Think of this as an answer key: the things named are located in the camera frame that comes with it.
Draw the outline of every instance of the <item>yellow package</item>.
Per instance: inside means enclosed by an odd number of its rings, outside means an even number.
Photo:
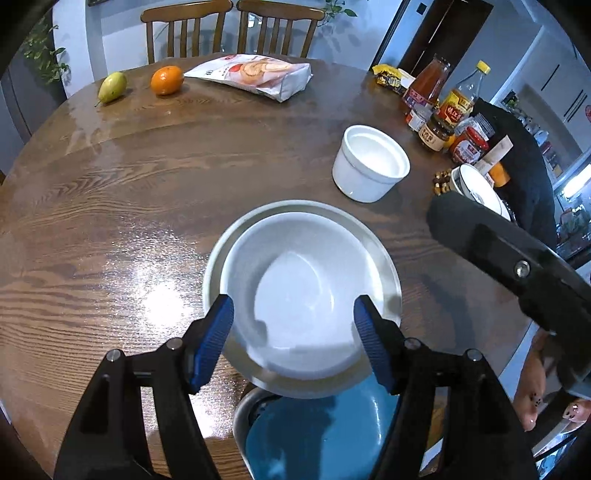
[[[378,85],[389,88],[399,95],[404,95],[406,87],[401,84],[404,74],[395,67],[381,63],[372,67]]]

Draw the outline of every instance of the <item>wooden table surface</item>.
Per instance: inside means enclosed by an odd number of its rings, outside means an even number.
[[[400,98],[358,69],[310,60],[286,103],[196,79],[157,98],[168,59],[130,70],[128,94],[94,107],[86,86],[33,135],[0,188],[0,398],[22,442],[53,471],[66,427],[105,352],[149,351],[203,316],[207,259],[251,209],[284,199],[339,207],[368,225],[402,284],[402,331],[433,349],[480,349],[498,374],[529,325],[515,298],[428,232],[436,171]],[[344,130],[367,124],[406,150],[411,171],[383,199],[356,203],[331,169]],[[191,401],[224,479],[249,478],[232,439],[247,381],[223,358]],[[154,466],[166,473],[150,392]]]

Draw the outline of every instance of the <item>glass bottle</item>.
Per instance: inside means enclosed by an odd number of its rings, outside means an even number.
[[[438,115],[454,127],[468,116],[480,95],[480,86],[484,75],[488,75],[491,68],[482,60],[476,65],[476,70],[459,82],[439,107]]]
[[[434,106],[437,103],[439,93],[449,75],[449,68],[449,62],[437,56],[433,57],[431,63],[418,74],[402,97],[406,104],[405,113],[409,113],[415,105]]]

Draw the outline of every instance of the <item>snack bag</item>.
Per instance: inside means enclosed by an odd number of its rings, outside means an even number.
[[[378,85],[393,90],[399,95],[404,95],[413,82],[414,77],[385,63],[374,65],[372,67],[375,75],[375,81]]]
[[[226,83],[283,102],[306,88],[312,73],[309,63],[237,54],[202,63],[185,73],[185,77]]]

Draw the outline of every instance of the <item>doorway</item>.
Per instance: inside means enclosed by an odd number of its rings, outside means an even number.
[[[451,73],[492,8],[483,0],[435,0],[398,67],[417,76],[437,55],[451,64]]]

